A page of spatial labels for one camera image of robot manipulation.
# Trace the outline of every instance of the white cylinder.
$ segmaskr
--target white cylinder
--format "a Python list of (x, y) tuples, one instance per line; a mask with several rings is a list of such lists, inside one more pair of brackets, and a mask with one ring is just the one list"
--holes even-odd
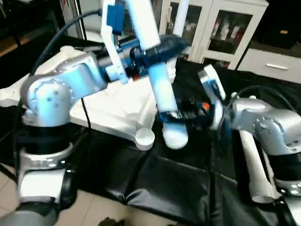
[(250, 177), (249, 190), (251, 198), (257, 203), (271, 203), (275, 200), (274, 188), (267, 180), (254, 138), (247, 131), (241, 130), (239, 134)]
[[(171, 86), (165, 63), (149, 68), (149, 79), (154, 92), (158, 111), (177, 111), (173, 88)], [(188, 133), (185, 125), (176, 123), (163, 124), (163, 137), (166, 145), (172, 149), (180, 149), (188, 142)]]
[(127, 0), (135, 34), (142, 50), (160, 44), (154, 12), (150, 0)]
[[(127, 0), (127, 5), (141, 49), (147, 50), (159, 45), (160, 37), (150, 0)], [(166, 64), (153, 65), (148, 71), (158, 111), (177, 111)], [(164, 123), (163, 126), (163, 137), (169, 148), (180, 149), (187, 144), (188, 134), (185, 125)]]
[[(178, 11), (177, 11), (177, 16), (175, 18), (175, 23), (174, 23), (174, 31), (173, 34), (176, 34), (178, 36), (183, 35), (183, 30), (185, 26), (185, 20), (188, 12), (188, 6), (189, 6), (189, 0), (181, 0)], [(177, 58), (171, 59), (167, 63), (168, 67), (168, 72), (171, 72), (174, 74), (170, 74), (169, 77), (175, 77), (175, 64), (177, 62)]]

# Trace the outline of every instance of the tiled floor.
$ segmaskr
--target tiled floor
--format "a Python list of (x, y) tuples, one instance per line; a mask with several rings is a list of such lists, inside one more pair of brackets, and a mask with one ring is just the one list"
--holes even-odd
[[(0, 173), (0, 217), (17, 207), (15, 183)], [(175, 222), (126, 207), (118, 202), (90, 194), (78, 192), (75, 204), (64, 210), (55, 226), (97, 226), (98, 223), (110, 217), (115, 220), (126, 219), (126, 226), (167, 226)]]

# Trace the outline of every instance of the black tablecloth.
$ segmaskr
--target black tablecloth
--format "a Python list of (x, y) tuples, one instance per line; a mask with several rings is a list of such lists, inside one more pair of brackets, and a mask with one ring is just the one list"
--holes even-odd
[[(0, 68), (5, 72), (1, 74), (10, 80), (2, 83), (2, 88), (30, 70), (48, 41), (49, 37), (44, 36), (0, 59)], [(64, 37), (53, 54), (66, 44), (94, 43)], [(176, 97), (207, 100), (197, 76), (202, 68), (200, 64), (178, 61), (173, 83)], [(248, 85), (267, 85), (280, 91), (301, 113), (299, 84), (252, 73), (216, 70), (227, 95)], [(275, 107), (284, 107), (278, 98), (265, 91), (246, 96), (251, 94)], [(0, 137), (11, 129), (14, 112), (14, 107), (0, 108)], [(220, 149), (212, 142), (211, 131), (189, 130), (188, 144), (181, 150), (171, 150), (164, 144), (162, 123), (155, 121), (153, 131), (156, 139), (147, 152), (139, 151), (130, 141), (93, 131), (79, 146), (88, 150), (77, 173), (79, 187), (187, 225), (279, 225), (273, 205), (254, 204), (250, 199), (248, 173), (237, 132), (232, 132), (232, 142)], [(10, 135), (1, 141), (0, 149), (1, 161), (12, 164)]]

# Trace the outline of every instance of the cable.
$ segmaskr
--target cable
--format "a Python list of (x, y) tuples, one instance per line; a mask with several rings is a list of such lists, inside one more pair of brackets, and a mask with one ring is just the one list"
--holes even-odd
[(297, 112), (296, 109), (291, 105), (291, 103), (281, 93), (279, 93), (278, 91), (276, 91), (275, 89), (273, 89), (271, 87), (262, 86), (262, 85), (252, 85), (252, 86), (245, 87), (245, 88), (241, 89), (234, 97), (232, 97), (230, 99), (229, 103), (224, 108), (223, 113), (222, 113), (222, 118), (221, 118), (221, 121), (220, 121), (220, 123), (218, 125), (218, 129), (217, 129), (218, 141), (222, 140), (221, 139), (221, 128), (222, 128), (223, 122), (225, 121), (226, 112), (229, 110), (229, 108), (231, 107), (231, 105), (234, 103), (234, 101), (237, 99), (238, 96), (241, 96), (243, 93), (245, 93), (247, 91), (255, 90), (255, 89), (262, 89), (262, 90), (266, 90), (266, 91), (270, 92), (271, 94), (282, 99), (290, 110)]
[[(49, 54), (49, 52), (51, 51), (52, 47), (55, 45), (55, 43), (59, 40), (59, 38), (64, 34), (64, 32), (71, 27), (74, 23), (76, 23), (77, 21), (90, 16), (90, 15), (99, 15), (102, 16), (103, 12), (101, 9), (98, 10), (93, 10), (93, 11), (89, 11), (86, 12), (76, 18), (73, 18), (72, 20), (70, 20), (68, 23), (65, 24), (65, 26), (58, 31), (58, 33), (55, 34), (55, 36), (51, 39), (51, 41), (48, 43), (48, 45), (45, 47), (45, 49), (43, 50), (43, 52), (40, 54), (39, 58), (37, 59), (37, 61), (35, 62), (34, 66), (32, 67), (29, 76), (33, 76), (36, 72), (36, 70), (38, 69), (38, 67), (44, 62), (45, 58), (47, 57), (47, 55)], [(21, 99), (19, 100), (18, 106), (17, 106), (17, 110), (16, 110), (16, 116), (14, 118), (14, 123), (13, 123), (13, 155), (14, 155), (14, 165), (15, 165), (15, 172), (16, 172), (16, 178), (19, 178), (19, 163), (20, 163), (20, 159), (19, 159), (19, 151), (17, 148), (17, 136), (16, 136), (16, 130), (17, 130), (17, 125), (18, 125), (18, 118), (20, 115), (20, 111), (22, 108), (22, 101)]]
[[(78, 4), (78, 7), (79, 7), (79, 14), (81, 14), (80, 3), (79, 3), (78, 0), (77, 0), (77, 4)], [(85, 31), (84, 20), (80, 19), (80, 23), (81, 23), (81, 27), (82, 27), (83, 32), (84, 32), (84, 40), (87, 41), (87, 34), (86, 34), (86, 31)], [(86, 109), (84, 98), (81, 98), (80, 100), (81, 100), (81, 105), (83, 106), (83, 109), (84, 109), (84, 112), (85, 112), (85, 116), (86, 116), (86, 119), (87, 119), (88, 129), (91, 130), (91, 122), (90, 122), (90, 118), (89, 118), (89, 115), (88, 115), (88, 111)]]

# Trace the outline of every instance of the white plastic tray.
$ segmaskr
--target white plastic tray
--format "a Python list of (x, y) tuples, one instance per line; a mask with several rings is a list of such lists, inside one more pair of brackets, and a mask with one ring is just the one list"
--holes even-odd
[[(64, 46), (58, 54), (43, 63), (37, 69), (36, 74), (47, 73), (63, 60), (82, 53), (71, 46)], [(20, 99), (20, 87), (27, 76), (8, 88), (0, 89), (0, 106), (17, 105)], [(122, 85), (119, 81), (110, 83), (106, 90), (85, 97), (84, 100), (93, 129), (131, 140), (141, 150), (148, 150), (152, 147), (154, 135), (151, 128), (157, 109), (148, 77), (126, 85)], [(80, 101), (71, 109), (70, 116), (71, 122), (87, 126)], [(143, 134), (148, 136), (145, 140), (141, 139), (141, 132), (139, 139), (136, 140), (136, 133), (140, 129), (143, 129)]]

